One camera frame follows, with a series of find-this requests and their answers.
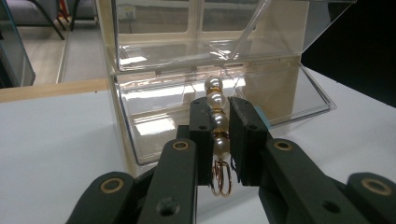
table surface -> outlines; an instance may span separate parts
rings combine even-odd
[[[396,182],[396,109],[311,75],[337,109],[273,129],[273,137],[296,142],[344,183],[360,172]],[[0,90],[0,223],[65,223],[96,177],[125,171],[106,80],[96,84]],[[257,193],[235,183],[233,195],[220,199],[199,187],[197,222],[267,223]]]

screw hole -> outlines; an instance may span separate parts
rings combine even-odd
[[[331,212],[331,213],[338,214],[338,213],[341,212],[341,209],[340,209],[340,207],[339,207],[337,204],[332,203],[332,202],[329,202],[329,201],[325,201],[325,202],[323,203],[322,206],[323,206],[327,211],[329,211],[329,212]]]
[[[385,184],[384,182],[372,179],[372,178],[364,178],[361,183],[365,188],[370,190],[373,193],[380,194],[383,196],[389,196],[392,194],[392,189]]]
[[[162,217],[170,217],[178,213],[180,205],[177,198],[169,197],[161,199],[157,204],[157,212]]]

acrylic lid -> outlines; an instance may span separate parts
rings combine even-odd
[[[301,55],[355,1],[113,0],[117,70]]]

chair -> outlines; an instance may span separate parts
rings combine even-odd
[[[96,7],[92,0],[66,0],[69,10],[72,12],[70,30],[74,30],[76,20],[90,21],[96,16]]]
[[[59,0],[7,0],[7,4],[17,26],[52,26],[64,40],[64,36],[53,22],[57,20],[65,30],[59,20]]]

transparent container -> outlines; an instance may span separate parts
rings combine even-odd
[[[189,124],[208,77],[221,77],[224,94],[249,100],[271,127],[334,109],[300,59],[354,2],[97,1],[130,173],[155,165]]]

